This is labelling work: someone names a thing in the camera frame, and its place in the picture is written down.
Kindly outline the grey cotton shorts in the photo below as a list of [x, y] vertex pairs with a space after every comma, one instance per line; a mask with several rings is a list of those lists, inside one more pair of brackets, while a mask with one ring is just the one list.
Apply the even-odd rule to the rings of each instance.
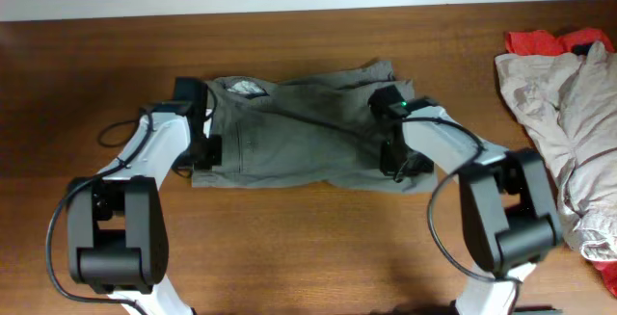
[[384, 135], [368, 100], [395, 86], [405, 99], [412, 81], [389, 61], [272, 83], [229, 76], [207, 81], [217, 109], [211, 133], [222, 138], [222, 162], [194, 171], [195, 188], [285, 188], [325, 181], [339, 188], [429, 193], [434, 171], [395, 181], [379, 169]]

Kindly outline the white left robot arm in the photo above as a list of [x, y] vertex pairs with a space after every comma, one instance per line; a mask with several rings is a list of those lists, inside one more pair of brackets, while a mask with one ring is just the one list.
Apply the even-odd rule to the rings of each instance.
[[176, 78], [172, 98], [141, 109], [108, 166], [69, 184], [57, 210], [67, 213], [69, 275], [95, 293], [88, 302], [119, 304], [130, 314], [194, 313], [166, 275], [159, 189], [170, 171], [221, 164], [222, 139], [210, 132], [217, 106], [205, 82]]

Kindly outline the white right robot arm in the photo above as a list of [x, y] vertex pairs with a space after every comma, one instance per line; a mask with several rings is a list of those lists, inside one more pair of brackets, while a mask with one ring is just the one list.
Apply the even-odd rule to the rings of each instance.
[[[448, 305], [415, 308], [416, 314], [554, 314], [551, 305], [517, 305], [524, 280], [562, 243], [562, 228], [541, 155], [488, 142], [452, 119], [430, 97], [407, 100], [394, 86], [368, 99], [385, 139], [380, 170], [400, 183], [440, 168], [426, 220], [445, 259], [467, 278]], [[459, 186], [462, 231], [472, 258], [464, 267], [445, 248], [434, 223], [443, 188]]]

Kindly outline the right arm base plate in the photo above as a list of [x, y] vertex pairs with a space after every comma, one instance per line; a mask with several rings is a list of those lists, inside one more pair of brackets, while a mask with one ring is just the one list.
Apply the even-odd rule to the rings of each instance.
[[512, 315], [563, 315], [561, 309], [553, 307], [517, 307]]

